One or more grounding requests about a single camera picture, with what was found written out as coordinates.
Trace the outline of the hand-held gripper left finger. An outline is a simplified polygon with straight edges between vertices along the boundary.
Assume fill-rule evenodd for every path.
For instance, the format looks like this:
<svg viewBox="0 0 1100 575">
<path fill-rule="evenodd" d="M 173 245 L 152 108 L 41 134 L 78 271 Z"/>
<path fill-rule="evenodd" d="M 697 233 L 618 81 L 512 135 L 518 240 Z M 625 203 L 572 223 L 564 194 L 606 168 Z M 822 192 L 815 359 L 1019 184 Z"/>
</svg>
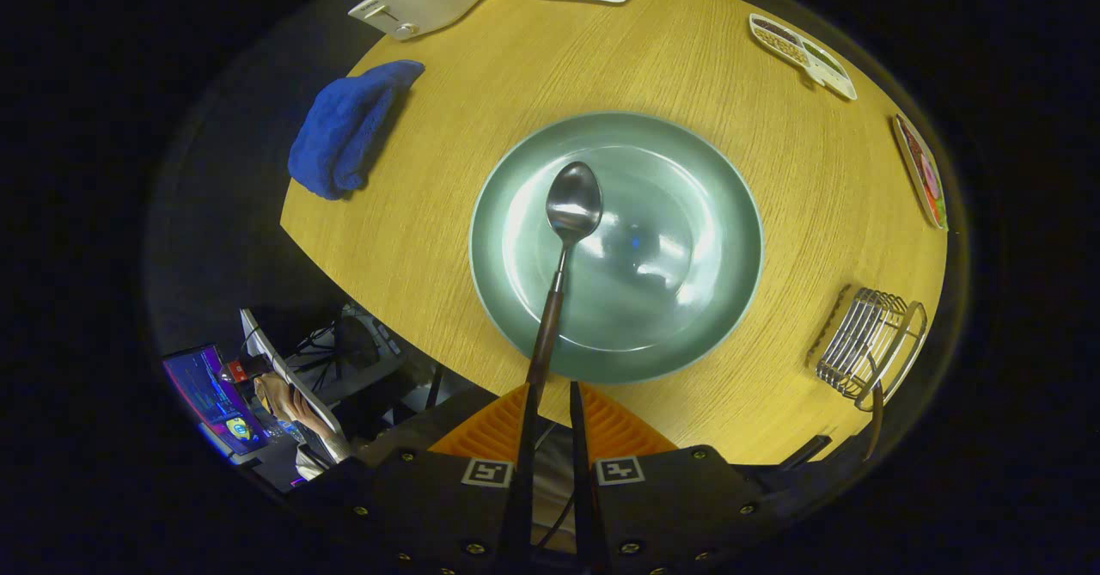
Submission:
<svg viewBox="0 0 1100 575">
<path fill-rule="evenodd" d="M 534 543 L 530 383 L 429 449 L 345 458 L 292 493 L 292 509 L 365 551 L 384 574 L 522 574 Z"/>
</svg>

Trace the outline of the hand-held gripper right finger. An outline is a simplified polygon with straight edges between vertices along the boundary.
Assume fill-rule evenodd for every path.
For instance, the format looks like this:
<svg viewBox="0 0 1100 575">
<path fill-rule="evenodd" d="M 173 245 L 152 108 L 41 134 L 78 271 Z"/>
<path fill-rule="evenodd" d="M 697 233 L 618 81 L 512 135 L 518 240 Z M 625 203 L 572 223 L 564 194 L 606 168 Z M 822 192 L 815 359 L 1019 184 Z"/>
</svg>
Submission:
<svg viewBox="0 0 1100 575">
<path fill-rule="evenodd" d="M 715 449 L 597 456 L 600 394 L 573 382 L 570 399 L 575 543 L 586 572 L 705 574 L 773 535 L 763 488 Z"/>
</svg>

